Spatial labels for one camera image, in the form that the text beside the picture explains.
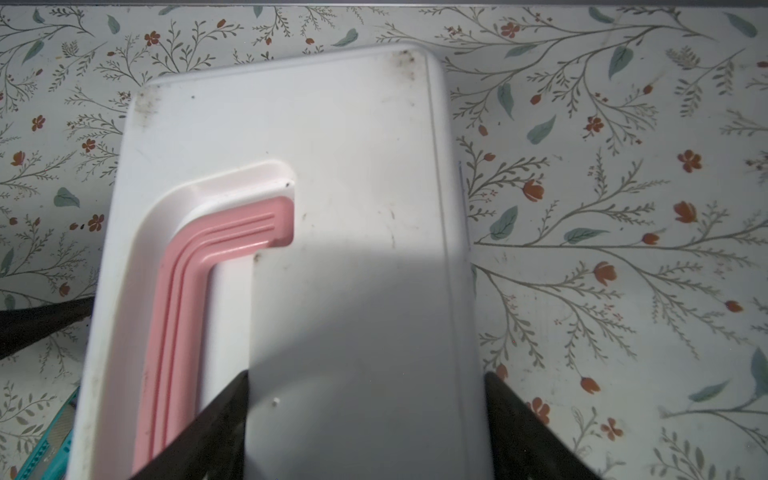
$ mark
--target red flower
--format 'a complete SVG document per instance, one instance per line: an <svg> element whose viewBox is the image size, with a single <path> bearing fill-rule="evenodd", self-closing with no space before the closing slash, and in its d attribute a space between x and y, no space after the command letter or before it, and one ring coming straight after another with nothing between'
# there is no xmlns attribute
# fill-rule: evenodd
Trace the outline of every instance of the red flower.
<svg viewBox="0 0 768 480"><path fill-rule="evenodd" d="M659 241L659 236L655 233L646 233L643 235L643 243L646 245L656 245L657 241Z"/></svg>
<svg viewBox="0 0 768 480"><path fill-rule="evenodd" d="M594 395L595 392L600 392L600 386L598 383L588 376L581 377L581 388L590 395Z"/></svg>
<svg viewBox="0 0 768 480"><path fill-rule="evenodd" d="M147 41L147 46L151 47L152 45L157 45L160 43L160 34L157 33L155 30L152 31L152 33L147 33L144 36L144 40Z"/></svg>
<svg viewBox="0 0 768 480"><path fill-rule="evenodd" d="M744 310L744 307L739 305L736 300L728 300L725 302L725 307L733 313L742 312Z"/></svg>
<svg viewBox="0 0 768 480"><path fill-rule="evenodd" d="M14 167L18 167L19 165L24 163L24 159L26 158L26 154L23 151L18 151L15 154L13 154L13 161L11 162L11 165Z"/></svg>
<svg viewBox="0 0 768 480"><path fill-rule="evenodd" d="M621 437L624 435L624 430L617 429L616 420L611 418L608 419L608 425L600 425L600 430L606 432L608 439L610 439L612 442L616 440L616 437Z"/></svg>
<svg viewBox="0 0 768 480"><path fill-rule="evenodd" d="M88 231L91 231L91 232L101 231L101 222L103 221L104 221L104 215L94 215L94 217L88 221Z"/></svg>
<svg viewBox="0 0 768 480"><path fill-rule="evenodd" d="M503 363L500 363L499 366L496 367L496 375L502 380L509 377L509 372L507 372L507 367Z"/></svg>
<svg viewBox="0 0 768 480"><path fill-rule="evenodd" d="M541 401L540 398L536 397L533 399L533 405L530 402L526 402L525 405L533 410L533 413L535 413L538 419L541 420L541 423L545 425L549 423L549 417L547 417L549 414L549 405Z"/></svg>
<svg viewBox="0 0 768 480"><path fill-rule="evenodd" d="M694 168L701 169L701 155L695 154L692 150L686 150L684 153L677 155L677 159L683 162L683 170L688 173L694 171Z"/></svg>
<svg viewBox="0 0 768 480"><path fill-rule="evenodd" d="M85 153L88 153L91 150L96 149L96 140L92 140L88 138L84 144L82 144L82 147L85 149Z"/></svg>
<svg viewBox="0 0 768 480"><path fill-rule="evenodd" d="M45 119L42 115L38 115L36 118L32 118L32 131L37 131L43 128Z"/></svg>
<svg viewBox="0 0 768 480"><path fill-rule="evenodd" d="M515 25L512 22L502 25L502 36L514 38L517 31L520 31L520 25Z"/></svg>
<svg viewBox="0 0 768 480"><path fill-rule="evenodd" d="M589 122L587 123L587 126L584 127L586 131L593 131L594 133L599 134L600 129L605 126L599 117L588 117L587 120L589 120Z"/></svg>
<svg viewBox="0 0 768 480"><path fill-rule="evenodd" d="M673 208L675 213L680 215L675 219L678 222L693 223L696 221L696 207L694 207L693 204L689 204L688 202L680 202L675 204Z"/></svg>
<svg viewBox="0 0 768 480"><path fill-rule="evenodd" d="M535 180L528 180L523 185L523 194L525 198L528 198L531 202L536 202L544 197L544 187L534 184Z"/></svg>
<svg viewBox="0 0 768 480"><path fill-rule="evenodd" d="M598 263L592 273L594 273L594 278L605 286L608 286L608 283L605 280L611 282L616 280L616 270L614 270L614 266L609 265L608 262Z"/></svg>

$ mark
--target floral tablecloth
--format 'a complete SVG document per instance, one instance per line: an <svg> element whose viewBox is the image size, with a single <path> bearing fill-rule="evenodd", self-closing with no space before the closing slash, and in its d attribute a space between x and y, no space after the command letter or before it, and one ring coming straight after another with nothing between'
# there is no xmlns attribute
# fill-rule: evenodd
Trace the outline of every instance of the floral tablecloth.
<svg viewBox="0 0 768 480"><path fill-rule="evenodd" d="M5 308L93 294L147 81L398 41L447 72L485 368L605 478L764 478L766 9L5 7ZM86 337L0 361L2 478Z"/></svg>

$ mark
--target black object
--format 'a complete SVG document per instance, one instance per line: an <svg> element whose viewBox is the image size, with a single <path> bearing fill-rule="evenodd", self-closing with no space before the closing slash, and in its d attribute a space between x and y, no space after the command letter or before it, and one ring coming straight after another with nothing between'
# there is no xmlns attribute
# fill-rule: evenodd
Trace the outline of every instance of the black object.
<svg viewBox="0 0 768 480"><path fill-rule="evenodd" d="M90 316L94 297L0 312L0 359Z"/></svg>
<svg viewBox="0 0 768 480"><path fill-rule="evenodd" d="M495 480L600 480L493 373L485 374ZM248 372L239 373L131 480L240 480Z"/></svg>
<svg viewBox="0 0 768 480"><path fill-rule="evenodd" d="M247 413L248 371L244 370L131 480L241 479Z"/></svg>

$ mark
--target pink plastic handle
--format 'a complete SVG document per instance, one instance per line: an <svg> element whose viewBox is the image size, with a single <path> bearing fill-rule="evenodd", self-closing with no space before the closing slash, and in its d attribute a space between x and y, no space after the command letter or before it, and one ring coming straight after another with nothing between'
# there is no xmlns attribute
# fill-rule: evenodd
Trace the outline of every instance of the pink plastic handle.
<svg viewBox="0 0 768 480"><path fill-rule="evenodd" d="M135 472L195 416L210 269L292 239L293 202L278 197L196 219L169 243L155 286L134 444Z"/></svg>

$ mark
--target floral pattern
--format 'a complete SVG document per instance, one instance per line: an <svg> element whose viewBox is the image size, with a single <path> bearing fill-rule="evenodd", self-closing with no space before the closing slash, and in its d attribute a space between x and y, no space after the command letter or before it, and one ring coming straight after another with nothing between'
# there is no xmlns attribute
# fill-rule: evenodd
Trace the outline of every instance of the floral pattern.
<svg viewBox="0 0 768 480"><path fill-rule="evenodd" d="M603 478L762 478L767 32L766 9L2 7L2 305L93 294L149 80L413 41L446 71L484 368ZM0 478L86 337L0 360Z"/></svg>

